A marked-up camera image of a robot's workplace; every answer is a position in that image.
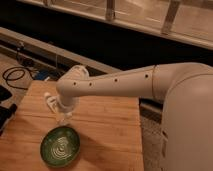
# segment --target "wooden table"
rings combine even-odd
[[[52,169],[40,157],[40,143],[56,127],[44,92],[55,82],[33,81],[16,115],[0,137],[0,171],[143,171],[138,100],[81,97],[70,119],[79,133],[80,153],[65,168]]]

